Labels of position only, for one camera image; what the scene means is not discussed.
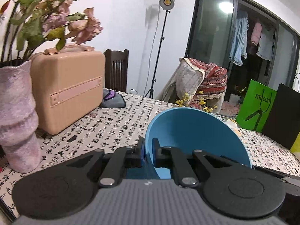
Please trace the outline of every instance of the table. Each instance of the table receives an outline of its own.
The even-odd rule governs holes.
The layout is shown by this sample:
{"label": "table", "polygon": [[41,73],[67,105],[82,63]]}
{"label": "table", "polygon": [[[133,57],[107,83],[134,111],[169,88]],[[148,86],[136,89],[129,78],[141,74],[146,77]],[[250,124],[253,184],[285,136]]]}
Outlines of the table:
{"label": "table", "polygon": [[[96,108],[56,136],[38,130],[42,160],[34,172],[97,148],[109,153],[122,146],[136,145],[138,138],[144,137],[154,116],[176,106],[133,94],[121,94],[126,101],[125,108]],[[224,122],[227,120],[222,116],[216,117]],[[253,164],[300,176],[300,164],[289,150],[261,133],[238,130]],[[10,169],[5,157],[0,160],[0,167],[3,168],[0,173],[0,197],[18,217],[11,199],[11,191],[14,184],[25,175]]]}

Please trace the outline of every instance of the suitcase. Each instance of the suitcase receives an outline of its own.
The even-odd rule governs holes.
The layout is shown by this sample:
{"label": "suitcase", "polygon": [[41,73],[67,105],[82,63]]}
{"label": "suitcase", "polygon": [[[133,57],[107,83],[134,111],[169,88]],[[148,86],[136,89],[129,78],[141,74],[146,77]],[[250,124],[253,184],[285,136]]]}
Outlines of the suitcase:
{"label": "suitcase", "polygon": [[103,98],[105,56],[93,47],[65,46],[30,58],[39,128],[54,135],[98,107]]}

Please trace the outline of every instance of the chair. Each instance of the chair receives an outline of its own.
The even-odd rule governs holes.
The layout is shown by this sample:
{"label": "chair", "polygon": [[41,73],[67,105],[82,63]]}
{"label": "chair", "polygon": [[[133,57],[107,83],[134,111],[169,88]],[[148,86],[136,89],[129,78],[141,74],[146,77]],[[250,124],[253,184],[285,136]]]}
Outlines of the chair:
{"label": "chair", "polygon": [[112,90],[126,92],[128,50],[105,51],[105,87]]}

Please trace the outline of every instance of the vase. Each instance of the vase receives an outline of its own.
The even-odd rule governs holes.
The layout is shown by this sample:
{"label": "vase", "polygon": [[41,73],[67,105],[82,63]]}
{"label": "vase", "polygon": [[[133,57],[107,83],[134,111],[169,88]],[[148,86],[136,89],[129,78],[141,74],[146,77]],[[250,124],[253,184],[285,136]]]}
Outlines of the vase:
{"label": "vase", "polygon": [[0,145],[10,167],[19,173],[33,171],[41,160],[30,66],[29,60],[0,68]]}

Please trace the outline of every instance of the green bag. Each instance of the green bag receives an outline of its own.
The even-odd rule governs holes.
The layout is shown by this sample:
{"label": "green bag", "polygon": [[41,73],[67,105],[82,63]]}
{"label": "green bag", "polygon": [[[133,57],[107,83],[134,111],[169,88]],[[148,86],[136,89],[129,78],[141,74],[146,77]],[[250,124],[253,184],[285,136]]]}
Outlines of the green bag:
{"label": "green bag", "polygon": [[245,99],[236,117],[241,128],[261,132],[269,116],[277,91],[250,81]]}

